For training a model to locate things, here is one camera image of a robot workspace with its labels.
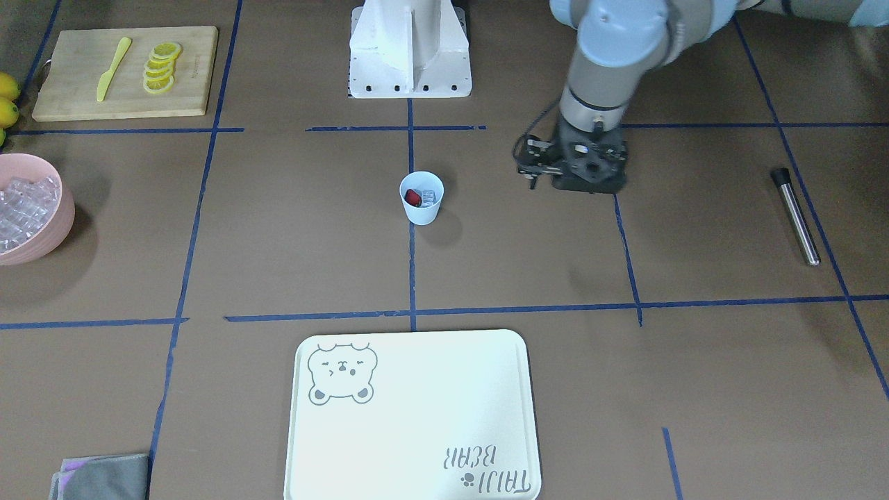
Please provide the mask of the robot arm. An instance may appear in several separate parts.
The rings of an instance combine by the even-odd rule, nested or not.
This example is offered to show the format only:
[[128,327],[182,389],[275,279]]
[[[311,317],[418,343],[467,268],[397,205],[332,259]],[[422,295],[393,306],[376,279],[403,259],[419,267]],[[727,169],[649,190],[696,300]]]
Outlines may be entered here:
[[551,1],[554,18],[576,31],[565,85],[549,105],[552,136],[530,132],[514,145],[517,173],[534,189],[615,194],[626,184],[622,118],[644,75],[707,41],[743,10],[848,26],[886,26],[886,1]]

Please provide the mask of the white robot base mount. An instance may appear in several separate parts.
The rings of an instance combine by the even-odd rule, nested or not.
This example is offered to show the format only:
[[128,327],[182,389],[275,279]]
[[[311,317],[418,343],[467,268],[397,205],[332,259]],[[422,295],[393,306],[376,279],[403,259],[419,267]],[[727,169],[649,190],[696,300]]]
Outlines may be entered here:
[[466,10],[451,1],[365,1],[351,11],[347,91],[355,99],[471,95]]

